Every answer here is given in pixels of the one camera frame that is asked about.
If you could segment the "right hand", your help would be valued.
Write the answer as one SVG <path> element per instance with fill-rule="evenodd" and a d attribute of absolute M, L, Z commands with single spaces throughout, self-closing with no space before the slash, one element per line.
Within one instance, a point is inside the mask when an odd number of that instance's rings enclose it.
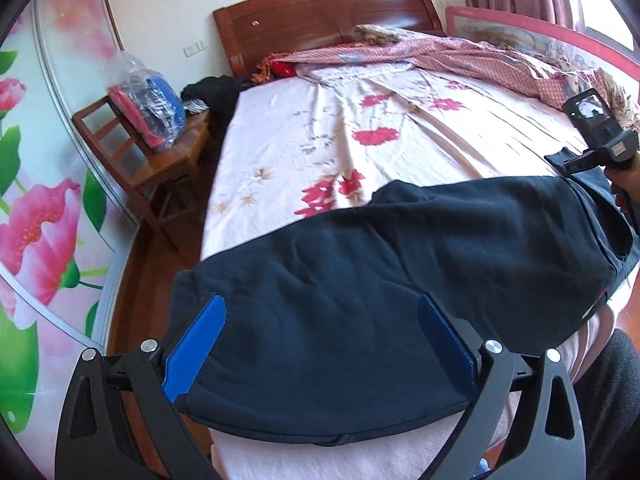
<path fill-rule="evenodd" d="M 617 207 L 626 214 L 631 226 L 636 233 L 639 233 L 639 153 L 634 154 L 634 157 L 624 162 L 622 166 L 607 166 L 604 172 L 611 181 L 611 191 Z"/>

